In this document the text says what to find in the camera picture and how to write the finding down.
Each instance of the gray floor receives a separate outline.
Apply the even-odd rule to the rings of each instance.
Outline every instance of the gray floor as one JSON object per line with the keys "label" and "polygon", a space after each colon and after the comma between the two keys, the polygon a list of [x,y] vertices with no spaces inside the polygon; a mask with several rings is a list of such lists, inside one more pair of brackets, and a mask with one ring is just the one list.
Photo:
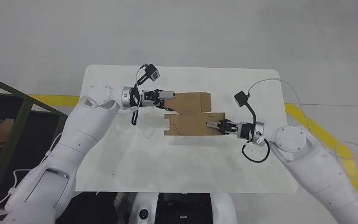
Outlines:
{"label": "gray floor", "polygon": [[[272,68],[308,116],[355,141],[357,24],[355,0],[4,0],[0,78],[79,95],[90,64]],[[296,102],[286,86],[284,98]],[[303,189],[234,200],[242,223],[335,223]]]}

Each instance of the white table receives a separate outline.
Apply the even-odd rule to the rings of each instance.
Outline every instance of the white table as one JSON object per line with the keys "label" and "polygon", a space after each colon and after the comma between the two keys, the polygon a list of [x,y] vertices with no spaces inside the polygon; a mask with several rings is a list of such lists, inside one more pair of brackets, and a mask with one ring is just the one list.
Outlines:
{"label": "white table", "polygon": [[[94,83],[131,87],[138,68],[88,66],[81,96]],[[276,71],[264,69],[157,68],[160,78],[155,82],[148,80],[144,90],[210,92],[212,112],[225,112],[227,119],[234,122],[252,122],[247,108],[239,108],[234,102],[237,92],[247,92],[253,83],[264,78],[279,78]],[[287,125],[280,82],[261,83],[251,94],[249,103],[259,121],[272,127]],[[273,154],[264,163],[252,163],[241,154],[244,140],[234,135],[164,136],[164,130],[169,128],[165,113],[170,112],[142,108],[137,126],[131,125],[131,114],[117,115],[107,134],[82,162],[76,191],[291,193],[297,190],[296,181]],[[266,147],[251,146],[246,151],[260,159]]]}

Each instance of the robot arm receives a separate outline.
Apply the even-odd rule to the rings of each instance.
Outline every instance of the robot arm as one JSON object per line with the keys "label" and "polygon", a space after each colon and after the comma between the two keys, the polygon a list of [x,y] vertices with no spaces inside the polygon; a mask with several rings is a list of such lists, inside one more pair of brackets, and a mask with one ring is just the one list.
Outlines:
{"label": "robot arm", "polygon": [[[238,138],[251,140],[260,146],[265,145],[266,139],[272,153],[338,223],[358,223],[358,194],[343,167],[304,127],[288,125],[272,129],[260,122],[253,125],[230,120],[207,122],[206,125],[223,134],[235,134]],[[294,159],[288,160],[282,151],[292,153]]]}
{"label": "robot arm", "polygon": [[163,99],[174,97],[173,92],[155,90],[140,94],[138,90],[145,80],[155,81],[159,77],[153,65],[148,67],[138,85],[132,88],[114,90],[108,85],[91,86],[89,94],[80,99],[69,115],[51,154],[11,190],[4,223],[55,223],[75,191],[81,162],[106,134],[118,111],[146,106],[165,109]]}

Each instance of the yellow floor line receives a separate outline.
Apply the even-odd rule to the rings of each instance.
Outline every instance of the yellow floor line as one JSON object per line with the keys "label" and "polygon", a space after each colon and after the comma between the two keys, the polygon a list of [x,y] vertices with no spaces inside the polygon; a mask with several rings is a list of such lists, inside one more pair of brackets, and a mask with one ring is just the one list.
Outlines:
{"label": "yellow floor line", "polygon": [[[31,97],[49,105],[49,106],[76,106],[79,96],[53,96],[53,95],[30,95]],[[292,116],[295,120],[297,120],[300,124],[308,128],[307,122],[303,113],[293,104],[285,104],[286,113]],[[334,150],[335,145],[338,143],[338,140],[329,134],[326,130],[324,130],[321,126],[319,126],[316,122],[314,122],[311,118],[308,118],[309,125],[311,128],[312,134],[318,138],[323,144],[325,144],[328,148]],[[353,154],[349,148],[344,145],[339,145],[337,148],[337,154],[341,157],[345,158],[353,158]],[[346,170],[346,172],[351,175],[358,177],[356,164],[354,160],[342,160],[342,166]],[[358,191],[358,180],[355,178],[350,178],[350,181]]]}
{"label": "yellow floor line", "polygon": [[30,95],[30,96],[49,106],[75,107],[79,100],[79,96],[55,96],[55,95]]}
{"label": "yellow floor line", "polygon": [[[302,113],[295,105],[285,104],[286,113],[292,116],[300,124],[308,128],[307,121]],[[311,118],[307,117],[311,133],[318,138],[328,148],[334,150],[338,140],[314,122]],[[344,158],[353,158],[353,154],[349,148],[344,145],[337,147],[337,154]],[[342,166],[346,170],[347,174],[358,178],[357,168],[354,160],[342,160]],[[356,178],[350,178],[350,181],[356,191],[358,191],[358,180]]]}

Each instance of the cardboard box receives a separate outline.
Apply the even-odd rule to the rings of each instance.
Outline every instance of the cardboard box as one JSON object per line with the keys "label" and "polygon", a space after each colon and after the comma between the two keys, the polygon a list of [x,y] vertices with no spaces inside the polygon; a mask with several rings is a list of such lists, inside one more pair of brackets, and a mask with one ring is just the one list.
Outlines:
{"label": "cardboard box", "polygon": [[179,114],[201,114],[211,112],[211,94],[207,92],[185,92],[164,99],[164,106]]}
{"label": "cardboard box", "polygon": [[221,136],[216,129],[208,128],[206,122],[224,120],[225,113],[165,114],[164,118],[170,120],[165,136]]}
{"label": "cardboard box", "polygon": [[0,123],[0,150],[5,146],[7,137],[10,134],[14,119],[5,119]]}

